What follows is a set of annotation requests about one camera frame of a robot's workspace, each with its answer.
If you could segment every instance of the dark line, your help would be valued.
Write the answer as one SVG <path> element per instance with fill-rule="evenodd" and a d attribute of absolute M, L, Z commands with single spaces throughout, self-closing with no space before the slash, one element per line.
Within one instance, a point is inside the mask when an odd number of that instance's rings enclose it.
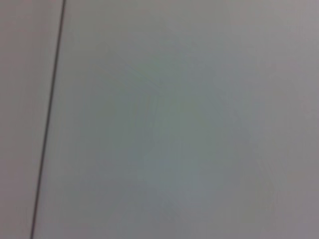
<path fill-rule="evenodd" d="M 59 30 L 58 30 L 57 43 L 56 43 L 56 48 L 55 48 L 55 58 L 54 58 L 53 73 L 52 73 L 52 79 L 51 79 L 51 89 L 50 89 L 49 102 L 48 102 L 48 111 L 47 111 L 46 125 L 45 125 L 45 130 L 44 130 L 44 139 L 43 139 L 43 146 L 42 146 L 42 152 L 41 152 L 40 167 L 39 167 L 39 173 L 38 173 L 38 179 L 37 179 L 37 187 L 36 187 L 36 194 L 35 194 L 35 202 L 34 202 L 34 209 L 33 209 L 33 218 L 32 218 L 32 225 L 31 225 L 30 239 L 34 238 L 36 215 L 37 215 L 40 187 L 41 187 L 43 162 L 44 162 L 44 156 L 45 156 L 46 143 L 47 143 L 47 139 L 48 139 L 49 123 L 50 123 L 51 108 L 52 108 L 52 99 L 53 99 L 53 92 L 54 92 L 54 83 L 55 83 L 55 78 L 56 78 L 59 51 L 60 51 L 60 43 L 61 43 L 61 35 L 62 35 L 62 28 L 63 28 L 65 5 L 66 5 L 66 0 L 62 0 Z"/>

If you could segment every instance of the white wall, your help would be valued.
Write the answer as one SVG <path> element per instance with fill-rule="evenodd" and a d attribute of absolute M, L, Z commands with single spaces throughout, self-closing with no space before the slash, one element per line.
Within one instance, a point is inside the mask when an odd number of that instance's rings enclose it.
<path fill-rule="evenodd" d="M 61 1 L 0 2 L 0 238 L 28 239 Z"/>
<path fill-rule="evenodd" d="M 36 238 L 318 238 L 318 10 L 68 1 Z"/>

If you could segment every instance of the gray surface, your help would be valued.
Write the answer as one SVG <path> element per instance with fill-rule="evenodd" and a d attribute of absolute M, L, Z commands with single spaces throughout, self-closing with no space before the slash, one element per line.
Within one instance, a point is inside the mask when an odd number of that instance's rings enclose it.
<path fill-rule="evenodd" d="M 30 235 L 61 1 L 0 2 L 0 238 Z"/>
<path fill-rule="evenodd" d="M 70 0 L 36 238 L 317 238 L 306 2 Z"/>

